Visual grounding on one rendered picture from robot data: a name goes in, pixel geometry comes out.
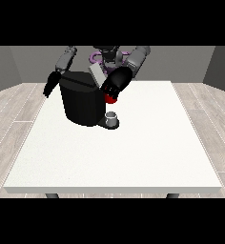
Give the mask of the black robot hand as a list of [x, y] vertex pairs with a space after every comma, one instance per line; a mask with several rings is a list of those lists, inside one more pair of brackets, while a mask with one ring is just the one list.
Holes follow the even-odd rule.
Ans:
[[130, 84], [133, 79], [133, 72], [128, 67], [119, 67], [112, 71], [100, 90], [108, 96], [116, 99], [118, 95]]
[[49, 97], [53, 89], [56, 87], [56, 85], [59, 83], [59, 80], [61, 79], [61, 73], [59, 71], [53, 71], [49, 77], [48, 81], [45, 85], [45, 88], [43, 90], [43, 94], [46, 97]]

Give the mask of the red pod holder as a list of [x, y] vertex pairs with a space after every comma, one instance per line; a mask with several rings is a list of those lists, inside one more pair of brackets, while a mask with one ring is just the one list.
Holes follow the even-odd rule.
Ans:
[[116, 102], [116, 99], [112, 98], [108, 94], [104, 94], [105, 102], [108, 104], [113, 104]]

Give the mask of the pale grey machine lid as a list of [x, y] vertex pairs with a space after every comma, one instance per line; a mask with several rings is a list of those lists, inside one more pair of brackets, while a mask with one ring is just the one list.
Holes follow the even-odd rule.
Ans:
[[89, 66], [89, 72], [91, 73], [95, 83], [98, 87], [101, 87], [104, 81], [106, 80], [106, 76], [104, 75], [101, 67], [98, 63], [94, 63]]

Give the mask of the black coffee machine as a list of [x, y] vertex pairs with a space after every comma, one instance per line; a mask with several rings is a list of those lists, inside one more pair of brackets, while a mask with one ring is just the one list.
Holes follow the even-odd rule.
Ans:
[[59, 80], [59, 87], [65, 114], [71, 122], [87, 127], [101, 126], [108, 130], [119, 127], [119, 120], [111, 127], [106, 123], [104, 94], [89, 72], [66, 71]]

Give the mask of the small grey cup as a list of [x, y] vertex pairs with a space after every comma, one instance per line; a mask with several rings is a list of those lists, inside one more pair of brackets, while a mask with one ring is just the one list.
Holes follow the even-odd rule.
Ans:
[[109, 127], [113, 127], [117, 123], [117, 115], [115, 112], [107, 112], [105, 114], [106, 117], [106, 125]]

